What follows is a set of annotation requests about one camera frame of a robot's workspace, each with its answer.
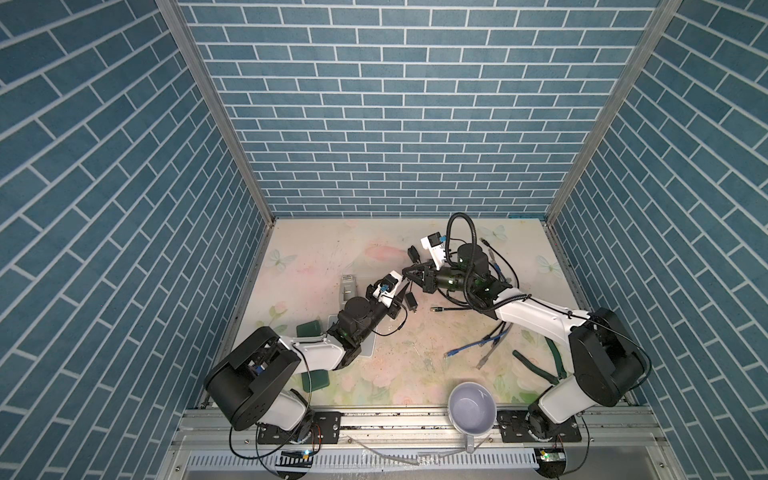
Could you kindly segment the green handled pliers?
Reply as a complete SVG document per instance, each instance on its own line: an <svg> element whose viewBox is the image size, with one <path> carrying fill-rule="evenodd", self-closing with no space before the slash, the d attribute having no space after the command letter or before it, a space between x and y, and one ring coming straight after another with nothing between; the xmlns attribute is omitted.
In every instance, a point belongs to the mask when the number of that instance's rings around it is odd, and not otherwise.
<svg viewBox="0 0 768 480"><path fill-rule="evenodd" d="M569 376L558 345L549 338L525 342L514 348L512 354L520 367L548 385L557 385Z"/></svg>

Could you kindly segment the white network switch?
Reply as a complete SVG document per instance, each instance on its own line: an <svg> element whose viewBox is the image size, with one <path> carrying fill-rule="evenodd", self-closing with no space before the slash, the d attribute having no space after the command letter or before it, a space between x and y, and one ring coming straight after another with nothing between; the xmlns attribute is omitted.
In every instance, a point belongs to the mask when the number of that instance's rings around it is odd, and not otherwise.
<svg viewBox="0 0 768 480"><path fill-rule="evenodd" d="M373 356L374 349L375 349L376 338L377 338L377 335L375 333L371 333L361 343L360 354L359 354L360 357L371 358Z"/></svg>

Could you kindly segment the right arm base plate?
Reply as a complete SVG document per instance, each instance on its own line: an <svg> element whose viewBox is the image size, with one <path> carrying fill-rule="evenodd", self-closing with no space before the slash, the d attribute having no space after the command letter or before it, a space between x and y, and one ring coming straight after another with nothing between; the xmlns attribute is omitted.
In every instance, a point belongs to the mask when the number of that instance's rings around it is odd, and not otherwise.
<svg viewBox="0 0 768 480"><path fill-rule="evenodd" d="M543 413L528 409L497 411L497 424L504 443L579 443L582 435L576 419L553 423Z"/></svg>

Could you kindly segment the green network switch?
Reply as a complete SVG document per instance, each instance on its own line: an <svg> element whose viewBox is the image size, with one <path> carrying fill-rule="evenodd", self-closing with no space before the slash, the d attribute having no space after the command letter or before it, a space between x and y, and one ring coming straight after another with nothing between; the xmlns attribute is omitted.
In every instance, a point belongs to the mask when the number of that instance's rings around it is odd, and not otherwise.
<svg viewBox="0 0 768 480"><path fill-rule="evenodd" d="M296 326L298 338L319 337L324 333L323 323L317 318ZM301 374L301 384L305 393L313 393L330 385L330 375L313 350L305 351L309 367Z"/></svg>

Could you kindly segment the aluminium frame rail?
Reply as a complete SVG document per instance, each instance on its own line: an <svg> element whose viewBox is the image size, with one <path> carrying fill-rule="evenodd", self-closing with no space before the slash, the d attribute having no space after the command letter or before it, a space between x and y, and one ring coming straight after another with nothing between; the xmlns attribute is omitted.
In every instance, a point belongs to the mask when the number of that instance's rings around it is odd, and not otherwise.
<svg viewBox="0 0 768 480"><path fill-rule="evenodd" d="M504 443L499 426L468 454L444 407L324 407L338 411L337 444L259 444L231 433L216 409L188 410L161 479L681 479L647 407L594 408L576 418L579 443Z"/></svg>

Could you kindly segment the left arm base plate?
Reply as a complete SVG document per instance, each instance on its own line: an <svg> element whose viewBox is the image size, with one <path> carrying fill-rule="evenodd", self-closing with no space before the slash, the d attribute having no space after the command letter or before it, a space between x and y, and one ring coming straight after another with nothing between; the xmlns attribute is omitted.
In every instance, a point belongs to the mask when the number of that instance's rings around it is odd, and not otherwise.
<svg viewBox="0 0 768 480"><path fill-rule="evenodd" d="M338 411L310 410L293 428L284 430L278 426L260 424L257 440L259 444L279 445L310 444L312 439L323 444L337 444L341 423Z"/></svg>

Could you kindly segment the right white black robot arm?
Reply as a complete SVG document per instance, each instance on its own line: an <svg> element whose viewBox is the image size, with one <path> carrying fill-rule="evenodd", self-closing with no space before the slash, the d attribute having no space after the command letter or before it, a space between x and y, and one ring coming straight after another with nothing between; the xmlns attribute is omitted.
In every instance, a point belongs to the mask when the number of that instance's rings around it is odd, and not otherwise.
<svg viewBox="0 0 768 480"><path fill-rule="evenodd" d="M412 265L403 270L424 292L461 293L465 308L538 333L570 355L572 374L529 406L530 424L559 426L593 406L614 406L650 373L650 358L613 311L570 310L527 294L503 279L476 244L465 243L453 255L442 243L426 241L425 248L430 259L411 246Z"/></svg>

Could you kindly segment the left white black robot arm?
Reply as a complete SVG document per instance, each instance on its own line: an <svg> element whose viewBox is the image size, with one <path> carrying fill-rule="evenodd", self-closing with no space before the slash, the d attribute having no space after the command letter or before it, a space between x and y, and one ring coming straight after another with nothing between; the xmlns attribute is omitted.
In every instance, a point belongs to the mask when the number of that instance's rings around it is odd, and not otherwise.
<svg viewBox="0 0 768 480"><path fill-rule="evenodd" d="M286 390L288 381L300 373L349 366L382 320L399 314L403 297L380 288L354 297L317 338L284 337L260 327L212 368L204 388L236 431L255 424L291 431L307 416L309 402Z"/></svg>

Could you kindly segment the lavender mug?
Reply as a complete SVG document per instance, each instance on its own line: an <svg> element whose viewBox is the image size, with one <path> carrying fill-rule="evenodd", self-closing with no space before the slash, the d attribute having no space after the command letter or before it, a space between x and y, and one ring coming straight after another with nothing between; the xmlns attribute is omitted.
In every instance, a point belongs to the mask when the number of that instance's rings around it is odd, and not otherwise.
<svg viewBox="0 0 768 480"><path fill-rule="evenodd" d="M496 422L497 406L491 393L476 382L457 385L448 399L448 416L453 427L464 438L468 454L476 450L477 437L485 438Z"/></svg>

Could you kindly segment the black power adapter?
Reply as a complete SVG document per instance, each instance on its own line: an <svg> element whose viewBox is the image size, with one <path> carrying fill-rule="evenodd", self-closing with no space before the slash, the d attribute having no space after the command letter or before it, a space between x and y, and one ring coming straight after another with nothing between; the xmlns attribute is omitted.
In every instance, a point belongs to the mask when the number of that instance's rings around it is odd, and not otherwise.
<svg viewBox="0 0 768 480"><path fill-rule="evenodd" d="M404 270L404 275L409 278L424 279L426 275L434 270L434 262L432 259L423 261L419 250L415 245L408 248L407 254L412 264Z"/></svg>
<svg viewBox="0 0 768 480"><path fill-rule="evenodd" d="M411 291L406 291L404 294L404 305L409 312L416 312L418 309L418 302Z"/></svg>

